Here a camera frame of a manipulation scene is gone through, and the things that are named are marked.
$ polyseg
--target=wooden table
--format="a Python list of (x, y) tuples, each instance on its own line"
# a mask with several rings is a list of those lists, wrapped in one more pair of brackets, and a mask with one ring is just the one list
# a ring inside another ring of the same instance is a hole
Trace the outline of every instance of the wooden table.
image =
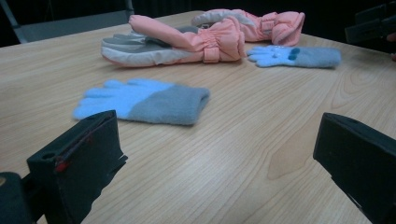
[[(187, 25), (199, 13), (159, 20)], [(0, 171), (27, 175), (26, 159), (77, 123), (72, 111), (85, 90), (154, 78), (207, 87), (210, 101), (192, 127), (120, 120), (129, 160), (84, 223), (369, 223), (312, 152), (324, 112), (396, 138), (388, 54), (302, 35), (300, 46), (339, 48), (342, 64), (122, 68), (104, 60), (102, 38), (129, 32), (125, 24), (0, 49)]]

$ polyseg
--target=gray fabric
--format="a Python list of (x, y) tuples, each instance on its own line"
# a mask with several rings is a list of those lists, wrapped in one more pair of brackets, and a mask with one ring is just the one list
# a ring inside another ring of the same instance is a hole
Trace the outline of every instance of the gray fabric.
[(209, 100), (206, 88), (176, 85), (134, 106), (129, 118), (150, 123), (194, 124)]
[(332, 48), (295, 48), (295, 65), (301, 67), (335, 67), (341, 62), (341, 53)]

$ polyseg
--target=black object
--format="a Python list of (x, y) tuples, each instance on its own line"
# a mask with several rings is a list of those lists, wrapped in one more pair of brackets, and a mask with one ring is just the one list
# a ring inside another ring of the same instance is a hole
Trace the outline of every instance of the black object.
[(115, 111), (83, 119), (27, 159), (24, 179), (0, 173), (0, 223), (80, 223), (126, 160)]
[(324, 113), (314, 159), (371, 222), (396, 223), (394, 139), (354, 119)]
[(355, 22), (346, 28), (346, 42), (350, 44), (396, 33), (396, 1), (357, 13)]

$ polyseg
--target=glove strap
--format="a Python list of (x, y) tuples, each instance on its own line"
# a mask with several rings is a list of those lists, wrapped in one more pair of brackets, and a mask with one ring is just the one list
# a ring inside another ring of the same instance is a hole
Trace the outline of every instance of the glove strap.
[(274, 28), (274, 20), (276, 18), (276, 15), (276, 12), (272, 12), (262, 16), (260, 29), (266, 39), (272, 38), (272, 30)]
[(204, 63), (218, 63), (220, 54), (216, 38), (207, 30), (201, 30), (200, 36), (204, 40)]

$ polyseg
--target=glove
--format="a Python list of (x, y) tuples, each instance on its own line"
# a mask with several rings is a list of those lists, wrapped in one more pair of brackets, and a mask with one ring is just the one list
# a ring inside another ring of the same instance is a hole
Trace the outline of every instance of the glove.
[(274, 45), (281, 46), (294, 46), (298, 43), (305, 18), (304, 13), (298, 12), (273, 12), (256, 17), (241, 9), (213, 9), (194, 17), (191, 24), (200, 27), (230, 16), (241, 23), (241, 31), (245, 34), (246, 41), (272, 40)]
[(103, 88), (85, 92), (73, 112), (75, 119), (116, 110), (118, 119), (192, 125), (209, 99), (209, 90), (135, 78), (127, 83), (105, 82)]
[(105, 59), (124, 66), (142, 67), (161, 63), (217, 63), (246, 57), (244, 34), (235, 18), (226, 18), (209, 29), (194, 27), (185, 33), (145, 16), (133, 15), (129, 23), (135, 32), (147, 36), (144, 46), (102, 43)]
[(259, 67), (287, 65), (326, 68), (335, 67), (341, 62), (340, 51), (333, 48), (254, 47), (247, 55)]

